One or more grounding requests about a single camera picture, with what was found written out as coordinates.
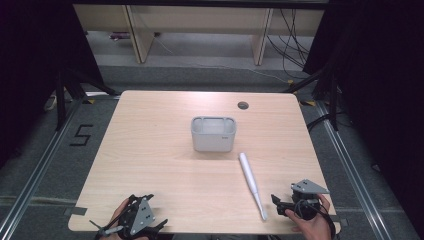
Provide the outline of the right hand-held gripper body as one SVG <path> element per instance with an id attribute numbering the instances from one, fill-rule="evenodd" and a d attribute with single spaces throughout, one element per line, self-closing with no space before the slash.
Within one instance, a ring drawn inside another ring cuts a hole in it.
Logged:
<path id="1" fill-rule="evenodd" d="M 319 194 L 329 194 L 330 191 L 308 179 L 292 183 L 292 200 L 294 212 L 303 220 L 313 219 L 320 211 Z"/>

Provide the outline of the person's left hand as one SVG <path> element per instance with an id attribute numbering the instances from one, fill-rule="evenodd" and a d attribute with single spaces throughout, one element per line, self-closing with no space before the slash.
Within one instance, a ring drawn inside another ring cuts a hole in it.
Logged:
<path id="1" fill-rule="evenodd" d="M 118 226 L 118 223 L 117 223 L 118 220 L 115 221 L 114 219 L 117 218 L 118 215 L 124 210 L 124 208 L 127 206 L 128 202 L 129 202 L 128 198 L 126 198 L 122 201 L 122 203 L 119 205 L 119 207 L 114 211 L 114 213 L 113 213 L 113 215 L 110 219 L 110 222 L 107 225 L 109 225 L 111 228 Z M 123 240 L 123 239 L 121 239 L 120 236 L 117 233 L 112 233 L 108 237 L 101 236 L 99 238 L 99 240 Z M 148 237 L 139 237 L 135 240 L 149 240 L 149 239 L 148 239 Z"/>

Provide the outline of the black metal stand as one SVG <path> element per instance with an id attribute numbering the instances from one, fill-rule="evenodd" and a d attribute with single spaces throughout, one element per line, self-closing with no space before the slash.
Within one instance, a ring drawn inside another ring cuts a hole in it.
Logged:
<path id="1" fill-rule="evenodd" d="M 98 78 L 91 77 L 81 71 L 72 68 L 63 68 L 58 72 L 56 78 L 56 100 L 57 100 L 57 126 L 56 130 L 60 130 L 67 119 L 67 110 L 65 107 L 65 92 L 68 92 L 73 100 L 83 100 L 87 97 L 81 84 L 89 85 L 105 92 L 110 96 L 119 96 L 120 93 L 106 86 L 102 76 Z"/>
<path id="2" fill-rule="evenodd" d="M 330 67 L 324 67 L 306 79 L 291 85 L 288 89 L 284 90 L 284 93 L 294 93 L 314 81 L 316 81 L 316 86 L 312 91 L 313 99 L 323 100 L 325 97 L 327 97 L 329 110 L 326 114 L 323 114 L 316 120 L 308 123 L 307 129 L 308 131 L 311 131 L 318 123 L 321 123 L 324 120 L 328 120 L 333 129 L 337 131 L 337 77 Z"/>

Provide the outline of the white pen-shaped tool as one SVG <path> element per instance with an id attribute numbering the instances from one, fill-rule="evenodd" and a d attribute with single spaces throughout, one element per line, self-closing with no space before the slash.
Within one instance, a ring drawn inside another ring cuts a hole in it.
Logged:
<path id="1" fill-rule="evenodd" d="M 247 155 L 245 153 L 240 153 L 238 159 L 239 159 L 243 174 L 245 176 L 247 185 L 249 187 L 249 190 L 250 190 L 250 192 L 251 192 L 251 194 L 252 194 L 252 196 L 253 196 L 253 198 L 256 202 L 258 210 L 260 212 L 261 219 L 263 221 L 266 221 L 267 218 L 268 218 L 268 215 L 267 215 L 264 207 L 262 206 L 262 202 L 261 202 L 261 199 L 260 199 L 260 194 L 259 194 L 259 191 L 258 191 L 258 188 L 257 188 L 256 180 L 255 180 L 255 177 L 253 175 L 253 171 L 251 169 Z"/>

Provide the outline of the beige wooden desk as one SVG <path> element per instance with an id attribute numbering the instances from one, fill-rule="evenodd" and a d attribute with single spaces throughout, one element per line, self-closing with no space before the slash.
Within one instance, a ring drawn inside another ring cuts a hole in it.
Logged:
<path id="1" fill-rule="evenodd" d="M 254 64 L 260 65 L 267 36 L 313 37 L 323 16 L 321 10 L 277 8 L 76 4 L 74 9 L 85 31 L 127 32 L 139 63 L 158 32 L 248 35 Z"/>

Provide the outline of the person's right hand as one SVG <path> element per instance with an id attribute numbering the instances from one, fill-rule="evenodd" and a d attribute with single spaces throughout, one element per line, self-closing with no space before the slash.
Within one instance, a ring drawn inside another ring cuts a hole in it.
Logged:
<path id="1" fill-rule="evenodd" d="M 306 240 L 333 240 L 330 225 L 322 215 L 317 214 L 313 219 L 306 221 L 290 209 L 286 209 L 285 214 L 295 224 L 291 230 L 301 233 Z"/>

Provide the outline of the metal floor rail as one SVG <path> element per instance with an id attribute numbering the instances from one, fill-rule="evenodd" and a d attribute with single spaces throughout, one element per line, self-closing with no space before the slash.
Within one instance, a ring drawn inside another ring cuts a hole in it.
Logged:
<path id="1" fill-rule="evenodd" d="M 81 100 L 74 100 L 69 105 L 69 108 L 65 111 L 65 119 L 61 124 L 54 127 L 54 132 L 48 144 L 43 148 L 42 155 L 37 158 L 37 164 L 31 170 L 19 194 L 10 198 L 7 196 L 0 197 L 0 205 L 10 204 L 7 215 L 0 223 L 0 240 L 10 240 L 12 237 L 81 104 Z"/>
<path id="2" fill-rule="evenodd" d="M 377 240 L 392 240 L 392 235 L 387 228 L 387 225 L 380 214 L 370 192 L 368 191 L 364 181 L 359 175 L 354 162 L 339 134 L 330 121 L 330 112 L 325 107 L 322 101 L 317 102 L 318 113 L 324 117 L 324 126 L 329 135 L 329 138 L 337 152 L 339 160 L 347 174 L 349 182 L 358 198 L 358 201 L 363 209 L 363 212 L 376 236 Z"/>

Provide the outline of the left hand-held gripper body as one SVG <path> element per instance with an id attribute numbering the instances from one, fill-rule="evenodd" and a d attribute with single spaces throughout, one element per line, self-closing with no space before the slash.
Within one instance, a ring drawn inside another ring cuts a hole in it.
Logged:
<path id="1" fill-rule="evenodd" d="M 148 233 L 145 228 L 154 222 L 154 214 L 145 199 L 128 202 L 124 210 L 118 215 L 118 225 L 123 229 L 118 232 L 121 239 L 137 239 L 148 237 L 155 239 L 157 234 Z"/>

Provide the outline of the black curtain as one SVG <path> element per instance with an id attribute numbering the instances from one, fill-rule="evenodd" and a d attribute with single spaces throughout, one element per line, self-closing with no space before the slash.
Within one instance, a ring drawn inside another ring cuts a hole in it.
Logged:
<path id="1" fill-rule="evenodd" d="M 0 168 L 41 114 L 57 82 L 75 97 L 103 87 L 72 0 L 0 0 Z"/>
<path id="2" fill-rule="evenodd" d="M 374 161 L 424 239 L 424 0 L 329 0 L 304 67 L 324 66 L 350 21 L 338 85 Z"/>

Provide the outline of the grey plastic storage box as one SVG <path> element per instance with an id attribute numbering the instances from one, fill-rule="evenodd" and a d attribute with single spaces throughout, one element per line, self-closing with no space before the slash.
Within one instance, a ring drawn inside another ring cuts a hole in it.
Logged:
<path id="1" fill-rule="evenodd" d="M 230 152 L 237 124 L 230 117 L 198 116 L 191 121 L 193 148 L 199 152 Z"/>

